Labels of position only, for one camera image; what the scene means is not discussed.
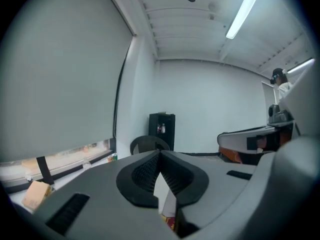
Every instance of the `black slot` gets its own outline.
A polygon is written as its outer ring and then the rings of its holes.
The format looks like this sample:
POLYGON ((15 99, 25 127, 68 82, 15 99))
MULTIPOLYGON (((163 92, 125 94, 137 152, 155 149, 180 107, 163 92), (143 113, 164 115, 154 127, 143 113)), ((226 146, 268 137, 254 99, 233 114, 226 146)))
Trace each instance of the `black slot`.
POLYGON ((90 197, 85 194, 74 194, 46 223, 46 225, 64 236, 89 198, 90 197))
POLYGON ((247 180, 247 181, 249 181, 252 177, 252 174, 250 173, 245 173, 245 172, 236 171, 236 170, 230 170, 226 174, 236 178, 247 180))
POLYGON ((246 138, 246 149, 247 150, 257 150, 257 137, 247 137, 246 138))

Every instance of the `cardboard box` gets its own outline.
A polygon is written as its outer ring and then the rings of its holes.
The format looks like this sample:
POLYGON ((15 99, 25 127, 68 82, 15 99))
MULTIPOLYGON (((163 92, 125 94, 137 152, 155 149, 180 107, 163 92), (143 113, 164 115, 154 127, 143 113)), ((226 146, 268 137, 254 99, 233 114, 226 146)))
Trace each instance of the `cardboard box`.
POLYGON ((22 203, 30 210, 35 210, 44 199, 50 195, 52 189, 49 184, 39 181, 33 181, 26 191, 22 203))

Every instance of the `chair backrest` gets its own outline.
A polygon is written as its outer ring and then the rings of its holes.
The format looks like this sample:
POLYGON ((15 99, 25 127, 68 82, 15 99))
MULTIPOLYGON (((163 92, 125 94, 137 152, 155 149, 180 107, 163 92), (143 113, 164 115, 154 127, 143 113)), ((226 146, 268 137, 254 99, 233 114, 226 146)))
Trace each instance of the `chair backrest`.
POLYGON ((163 140, 155 136, 140 136, 134 139, 130 144, 130 153, 134 154, 135 147, 138 146, 139 153, 152 150, 170 150, 169 145, 163 140))

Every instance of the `ceiling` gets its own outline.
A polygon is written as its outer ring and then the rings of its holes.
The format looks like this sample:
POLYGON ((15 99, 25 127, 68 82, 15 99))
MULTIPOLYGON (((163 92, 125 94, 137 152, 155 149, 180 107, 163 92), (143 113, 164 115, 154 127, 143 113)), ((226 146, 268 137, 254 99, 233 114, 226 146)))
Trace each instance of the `ceiling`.
POLYGON ((131 0, 158 60, 195 59, 270 77, 312 57, 302 24, 284 0, 256 0, 233 40, 226 38, 243 0, 131 0))

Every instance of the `black vent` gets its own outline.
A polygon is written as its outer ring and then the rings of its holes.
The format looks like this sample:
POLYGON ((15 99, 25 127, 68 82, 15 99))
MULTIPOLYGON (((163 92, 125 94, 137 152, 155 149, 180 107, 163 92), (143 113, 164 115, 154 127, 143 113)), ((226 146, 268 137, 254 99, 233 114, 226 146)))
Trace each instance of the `black vent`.
POLYGON ((144 164, 134 169, 132 173, 133 182, 145 191, 153 193, 160 169, 158 165, 159 156, 156 155, 144 164))
POLYGON ((161 173, 172 193, 176 196, 194 180, 194 174, 167 156, 161 156, 161 173))
POLYGON ((239 178, 239 179, 244 179, 249 181, 252 177, 252 174, 250 173, 245 173, 245 172, 241 172, 241 171, 236 171, 236 170, 230 170, 226 173, 227 175, 239 178))
POLYGON ((46 225, 64 236, 89 198, 90 197, 85 194, 74 194, 46 225))

